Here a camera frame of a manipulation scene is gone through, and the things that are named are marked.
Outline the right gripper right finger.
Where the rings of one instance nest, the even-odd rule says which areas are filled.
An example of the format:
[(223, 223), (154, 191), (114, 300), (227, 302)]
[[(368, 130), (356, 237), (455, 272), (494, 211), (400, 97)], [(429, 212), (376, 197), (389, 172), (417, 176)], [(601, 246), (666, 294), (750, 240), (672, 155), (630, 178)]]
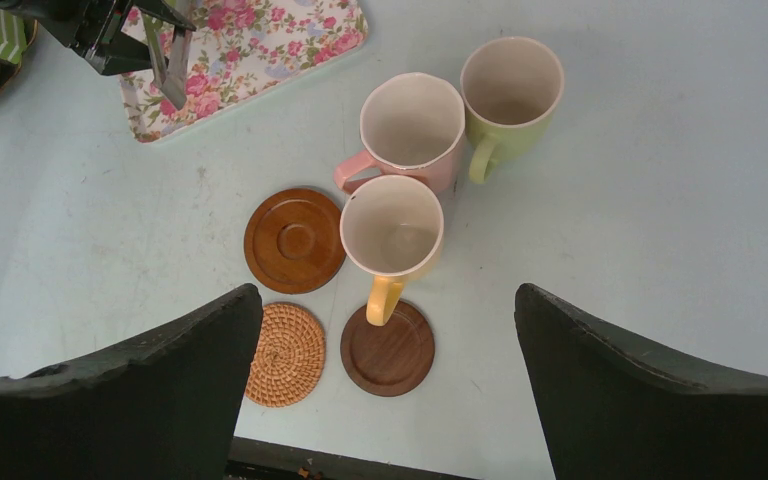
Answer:
[(768, 376), (683, 353), (532, 283), (514, 319), (559, 479), (768, 479)]

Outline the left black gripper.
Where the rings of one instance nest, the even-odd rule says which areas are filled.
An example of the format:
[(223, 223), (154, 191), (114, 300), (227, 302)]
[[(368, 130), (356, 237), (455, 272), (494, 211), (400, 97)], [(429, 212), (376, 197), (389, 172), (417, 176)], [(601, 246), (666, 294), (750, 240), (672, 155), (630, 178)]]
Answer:
[(1, 10), (38, 21), (63, 46), (103, 76), (152, 67), (149, 47), (122, 32), (132, 8), (175, 27), (195, 29), (189, 18), (161, 0), (0, 1)]

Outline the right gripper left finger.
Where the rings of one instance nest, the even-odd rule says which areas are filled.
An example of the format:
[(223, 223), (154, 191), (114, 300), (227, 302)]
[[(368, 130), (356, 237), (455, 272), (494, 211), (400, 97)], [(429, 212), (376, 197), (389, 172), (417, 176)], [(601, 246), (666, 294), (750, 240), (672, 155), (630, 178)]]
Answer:
[(220, 479), (261, 332), (244, 284), (96, 352), (0, 377), (0, 479)]

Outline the metal serving tongs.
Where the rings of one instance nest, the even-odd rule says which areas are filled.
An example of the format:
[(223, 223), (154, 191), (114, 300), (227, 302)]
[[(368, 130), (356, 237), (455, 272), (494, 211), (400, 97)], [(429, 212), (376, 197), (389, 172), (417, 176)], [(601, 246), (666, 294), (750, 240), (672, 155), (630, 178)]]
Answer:
[[(161, 93), (177, 109), (182, 109), (187, 101), (186, 75), (188, 72), (189, 49), (192, 33), (196, 30), (190, 20), (191, 1), (135, 1), (141, 11), (148, 47), (153, 82)], [(160, 39), (162, 24), (173, 26), (171, 46), (165, 53), (164, 43)]]

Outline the green layered cake slice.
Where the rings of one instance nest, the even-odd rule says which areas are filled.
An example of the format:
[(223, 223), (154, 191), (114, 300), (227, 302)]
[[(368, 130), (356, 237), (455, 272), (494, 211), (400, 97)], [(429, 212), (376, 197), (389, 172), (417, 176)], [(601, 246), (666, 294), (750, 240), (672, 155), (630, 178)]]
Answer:
[(18, 65), (26, 49), (24, 20), (0, 9), (0, 60)]

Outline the woven rattan coaster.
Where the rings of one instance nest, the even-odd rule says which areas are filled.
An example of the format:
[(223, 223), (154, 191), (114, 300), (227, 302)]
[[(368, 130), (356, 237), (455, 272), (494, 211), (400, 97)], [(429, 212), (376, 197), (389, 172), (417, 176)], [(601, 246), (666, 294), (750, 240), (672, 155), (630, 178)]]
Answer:
[(268, 408), (298, 403), (318, 384), (325, 358), (324, 330), (309, 310), (286, 302), (267, 304), (245, 396)]

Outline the light brown wooden coaster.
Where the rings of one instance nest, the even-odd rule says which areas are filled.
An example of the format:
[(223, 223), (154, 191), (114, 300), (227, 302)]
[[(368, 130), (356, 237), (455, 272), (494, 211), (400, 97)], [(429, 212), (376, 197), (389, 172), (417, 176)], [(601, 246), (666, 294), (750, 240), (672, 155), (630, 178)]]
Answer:
[(290, 188), (268, 197), (250, 217), (243, 238), (251, 273), (283, 294), (321, 288), (346, 258), (340, 216), (334, 201), (310, 188)]

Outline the dark brown wooden coaster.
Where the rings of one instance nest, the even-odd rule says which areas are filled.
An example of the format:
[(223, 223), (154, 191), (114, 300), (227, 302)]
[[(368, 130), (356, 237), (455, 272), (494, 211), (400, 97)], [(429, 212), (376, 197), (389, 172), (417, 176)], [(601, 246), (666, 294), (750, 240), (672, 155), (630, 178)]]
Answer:
[(348, 319), (341, 336), (340, 357), (349, 378), (362, 390), (397, 397), (414, 390), (430, 372), (435, 340), (421, 310), (400, 301), (384, 326), (366, 319), (366, 307)]

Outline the yellow mug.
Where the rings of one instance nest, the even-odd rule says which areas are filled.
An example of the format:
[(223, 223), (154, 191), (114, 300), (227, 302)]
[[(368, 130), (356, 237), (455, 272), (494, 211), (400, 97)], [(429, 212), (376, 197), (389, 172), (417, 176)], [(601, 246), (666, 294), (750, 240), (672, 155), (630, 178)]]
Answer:
[(366, 320), (384, 326), (405, 286), (439, 260), (445, 221), (435, 193), (408, 176), (372, 178), (348, 195), (339, 232), (345, 253), (373, 276)]

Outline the pink mug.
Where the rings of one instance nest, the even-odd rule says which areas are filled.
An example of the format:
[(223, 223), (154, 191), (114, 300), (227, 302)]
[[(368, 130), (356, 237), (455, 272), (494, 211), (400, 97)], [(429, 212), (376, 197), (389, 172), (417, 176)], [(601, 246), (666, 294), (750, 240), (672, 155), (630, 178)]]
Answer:
[(465, 105), (446, 80), (411, 72), (392, 77), (365, 100), (359, 118), (363, 149), (338, 164), (335, 185), (350, 194), (368, 180), (356, 175), (375, 168), (405, 175), (440, 194), (459, 175), (466, 144)]

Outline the green mug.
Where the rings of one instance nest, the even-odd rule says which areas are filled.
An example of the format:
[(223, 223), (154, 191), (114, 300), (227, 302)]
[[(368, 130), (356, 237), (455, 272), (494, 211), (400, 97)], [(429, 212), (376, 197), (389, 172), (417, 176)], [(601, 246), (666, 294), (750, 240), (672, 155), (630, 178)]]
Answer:
[(468, 176), (484, 184), (498, 166), (522, 157), (544, 135), (560, 104), (565, 73), (548, 46), (512, 36), (475, 50), (460, 84), (473, 147)]

